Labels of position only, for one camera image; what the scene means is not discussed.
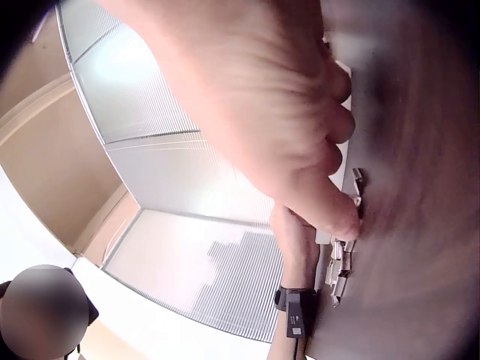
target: hand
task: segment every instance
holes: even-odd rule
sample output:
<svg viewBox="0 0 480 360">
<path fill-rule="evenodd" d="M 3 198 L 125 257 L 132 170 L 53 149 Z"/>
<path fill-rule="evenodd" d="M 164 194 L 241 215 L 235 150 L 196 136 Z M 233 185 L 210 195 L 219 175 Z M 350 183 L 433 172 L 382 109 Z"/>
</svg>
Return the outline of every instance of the hand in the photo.
<svg viewBox="0 0 480 360">
<path fill-rule="evenodd" d="M 320 256 L 320 246 L 315 243 L 315 228 L 287 207 L 278 204 L 270 214 L 270 228 L 283 257 L 282 286 L 313 287 Z"/>
<path fill-rule="evenodd" d="M 328 178 L 354 121 L 318 0 L 100 2 L 144 39 L 187 114 L 254 186 L 318 229 L 357 237 L 357 209 Z"/>
</svg>

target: cable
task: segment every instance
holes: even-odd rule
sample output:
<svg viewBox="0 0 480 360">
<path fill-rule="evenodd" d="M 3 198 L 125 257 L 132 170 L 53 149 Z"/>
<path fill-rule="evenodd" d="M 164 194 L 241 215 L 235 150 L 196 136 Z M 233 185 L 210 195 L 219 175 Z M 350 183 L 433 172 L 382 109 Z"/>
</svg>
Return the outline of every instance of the cable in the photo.
<svg viewBox="0 0 480 360">
<path fill-rule="evenodd" d="M 293 347 L 293 360 L 297 360 L 297 350 L 299 349 L 299 338 L 295 338 L 295 346 Z"/>
</svg>

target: dark table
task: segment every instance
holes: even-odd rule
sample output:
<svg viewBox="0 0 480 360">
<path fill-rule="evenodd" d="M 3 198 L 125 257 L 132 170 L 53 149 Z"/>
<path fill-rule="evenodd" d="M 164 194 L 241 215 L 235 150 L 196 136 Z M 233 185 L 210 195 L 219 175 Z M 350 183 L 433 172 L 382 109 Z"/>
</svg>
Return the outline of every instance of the dark table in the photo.
<svg viewBox="0 0 480 360">
<path fill-rule="evenodd" d="M 307 354 L 452 359 L 479 328 L 479 74 L 428 12 L 366 3 L 323 3 L 353 70 L 343 190 L 353 167 L 367 185 L 354 273 L 339 307 L 324 288 Z"/>
</svg>

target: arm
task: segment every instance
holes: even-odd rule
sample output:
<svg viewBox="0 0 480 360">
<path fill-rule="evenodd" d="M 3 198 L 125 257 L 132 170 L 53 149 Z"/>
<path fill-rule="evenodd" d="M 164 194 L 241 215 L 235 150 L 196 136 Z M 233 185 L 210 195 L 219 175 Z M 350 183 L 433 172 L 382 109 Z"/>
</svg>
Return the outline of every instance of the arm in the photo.
<svg viewBox="0 0 480 360">
<path fill-rule="evenodd" d="M 270 226 L 282 252 L 284 269 L 281 285 L 284 288 L 313 288 L 315 270 L 320 254 L 315 243 L 315 229 L 284 206 L 275 205 Z M 268 360 L 291 360 L 295 339 L 286 337 L 286 313 L 278 312 L 274 338 Z M 306 340 L 300 339 L 297 360 L 303 360 Z"/>
</svg>

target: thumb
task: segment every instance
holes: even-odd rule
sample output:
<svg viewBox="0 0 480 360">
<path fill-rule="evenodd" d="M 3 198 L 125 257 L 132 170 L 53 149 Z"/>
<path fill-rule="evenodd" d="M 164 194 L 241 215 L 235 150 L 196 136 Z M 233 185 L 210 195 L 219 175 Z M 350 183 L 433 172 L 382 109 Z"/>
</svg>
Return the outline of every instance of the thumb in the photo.
<svg viewBox="0 0 480 360">
<path fill-rule="evenodd" d="M 285 193 L 284 204 L 315 228 L 339 240 L 355 240 L 360 220 L 353 200 L 321 172 L 304 169 Z"/>
</svg>

